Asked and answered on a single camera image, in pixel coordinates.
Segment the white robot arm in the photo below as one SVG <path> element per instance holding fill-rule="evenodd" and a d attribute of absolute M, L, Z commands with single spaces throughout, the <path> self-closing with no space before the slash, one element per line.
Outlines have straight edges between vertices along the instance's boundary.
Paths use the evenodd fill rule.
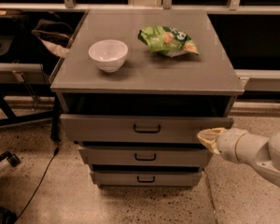
<path fill-rule="evenodd" d="M 213 128 L 199 131 L 197 137 L 225 161 L 249 165 L 280 188 L 280 132 L 266 137 L 238 128 Z"/>

